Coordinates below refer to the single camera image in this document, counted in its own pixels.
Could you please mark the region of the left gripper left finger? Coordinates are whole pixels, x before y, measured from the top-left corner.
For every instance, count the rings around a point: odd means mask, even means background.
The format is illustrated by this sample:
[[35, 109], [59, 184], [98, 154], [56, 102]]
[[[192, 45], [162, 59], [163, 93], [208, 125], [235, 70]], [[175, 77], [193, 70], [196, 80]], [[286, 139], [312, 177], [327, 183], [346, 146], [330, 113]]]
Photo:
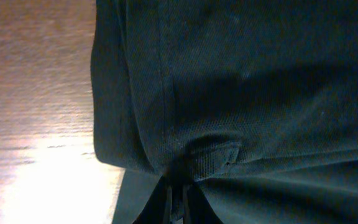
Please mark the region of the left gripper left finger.
[[145, 207], [132, 224], [171, 224], [172, 188], [165, 177], [157, 182]]

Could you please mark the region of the black t-shirt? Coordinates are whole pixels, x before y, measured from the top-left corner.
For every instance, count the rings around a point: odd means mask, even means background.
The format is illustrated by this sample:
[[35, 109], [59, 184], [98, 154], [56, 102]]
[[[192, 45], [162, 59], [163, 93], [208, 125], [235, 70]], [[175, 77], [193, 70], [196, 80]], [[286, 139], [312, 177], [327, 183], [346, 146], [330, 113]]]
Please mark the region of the black t-shirt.
[[223, 223], [358, 223], [358, 0], [96, 1], [94, 151], [114, 223], [161, 177]]

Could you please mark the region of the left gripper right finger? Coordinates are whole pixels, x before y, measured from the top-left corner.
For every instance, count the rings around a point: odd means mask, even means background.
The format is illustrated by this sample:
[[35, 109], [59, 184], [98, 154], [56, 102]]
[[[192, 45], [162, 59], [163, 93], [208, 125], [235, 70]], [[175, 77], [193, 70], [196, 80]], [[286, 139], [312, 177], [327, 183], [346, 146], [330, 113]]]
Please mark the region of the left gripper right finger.
[[183, 186], [184, 224], [223, 224], [197, 185]]

